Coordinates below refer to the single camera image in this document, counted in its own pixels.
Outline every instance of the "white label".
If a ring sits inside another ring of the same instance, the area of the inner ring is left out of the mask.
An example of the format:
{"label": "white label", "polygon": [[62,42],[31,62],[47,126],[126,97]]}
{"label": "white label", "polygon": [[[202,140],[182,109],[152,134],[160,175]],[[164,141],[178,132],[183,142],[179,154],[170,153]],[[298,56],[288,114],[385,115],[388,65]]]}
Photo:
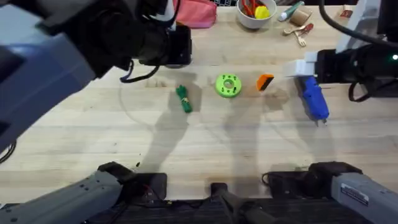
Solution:
{"label": "white label", "polygon": [[341,191],[341,193],[351,197],[352,199],[356,200],[357,202],[359,202],[365,206],[369,206],[369,197],[366,194],[356,190],[355,188],[350,187],[346,184],[341,184],[340,191]]}

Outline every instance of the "wooden tabletop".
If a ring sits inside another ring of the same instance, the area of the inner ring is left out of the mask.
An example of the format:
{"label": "wooden tabletop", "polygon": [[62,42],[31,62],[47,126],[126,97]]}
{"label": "wooden tabletop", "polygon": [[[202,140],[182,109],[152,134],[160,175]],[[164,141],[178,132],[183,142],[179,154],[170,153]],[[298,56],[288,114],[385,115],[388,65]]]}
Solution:
{"label": "wooden tabletop", "polygon": [[[330,118],[327,126],[316,126],[293,80],[281,74],[285,62],[306,51],[335,46],[340,34],[313,10],[315,28],[304,49],[293,36],[281,36],[288,23],[274,18],[268,29],[250,32],[238,24],[234,7],[219,7],[212,28],[192,31],[190,66],[161,68],[134,84],[121,84],[126,72],[112,69],[18,139],[15,154],[0,165],[0,202],[25,202],[109,161],[167,173],[168,198],[203,198],[212,182],[227,182],[242,196],[267,195],[261,173],[305,169],[319,161],[348,162],[398,190],[396,99],[352,103],[346,85],[322,85]],[[327,10],[333,17],[341,7]],[[151,69],[137,66],[133,74]],[[243,81],[234,99],[214,90],[215,78],[225,72]],[[254,85],[263,73],[275,79],[260,94]],[[189,115],[175,93],[179,84],[190,92],[194,112]]]}

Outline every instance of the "pink bag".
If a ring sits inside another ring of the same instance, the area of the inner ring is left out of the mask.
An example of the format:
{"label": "pink bag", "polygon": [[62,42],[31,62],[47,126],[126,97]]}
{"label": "pink bag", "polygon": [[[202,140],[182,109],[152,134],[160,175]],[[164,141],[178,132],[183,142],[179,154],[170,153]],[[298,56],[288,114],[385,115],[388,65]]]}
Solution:
{"label": "pink bag", "polygon": [[216,21],[217,5],[210,0],[179,0],[180,10],[177,22],[190,28],[209,28]]}

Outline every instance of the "green toy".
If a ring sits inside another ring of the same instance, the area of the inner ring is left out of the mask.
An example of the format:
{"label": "green toy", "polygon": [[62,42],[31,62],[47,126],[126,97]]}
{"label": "green toy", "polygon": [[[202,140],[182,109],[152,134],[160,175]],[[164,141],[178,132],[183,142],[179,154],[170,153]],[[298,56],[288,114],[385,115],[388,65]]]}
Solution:
{"label": "green toy", "polygon": [[216,92],[222,97],[235,97],[241,90],[242,82],[234,74],[224,73],[216,79]]}
{"label": "green toy", "polygon": [[180,85],[178,88],[175,89],[175,92],[180,97],[182,108],[184,109],[184,111],[186,113],[191,113],[192,107],[188,100],[187,88],[183,85]]}

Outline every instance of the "orange toy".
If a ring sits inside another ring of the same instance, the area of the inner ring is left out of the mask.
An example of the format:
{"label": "orange toy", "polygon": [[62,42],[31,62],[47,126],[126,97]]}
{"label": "orange toy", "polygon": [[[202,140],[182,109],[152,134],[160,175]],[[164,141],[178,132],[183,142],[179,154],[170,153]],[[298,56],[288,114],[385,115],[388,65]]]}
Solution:
{"label": "orange toy", "polygon": [[273,79],[274,79],[274,75],[271,75],[271,74],[261,75],[256,83],[257,89],[259,91],[264,91]]}

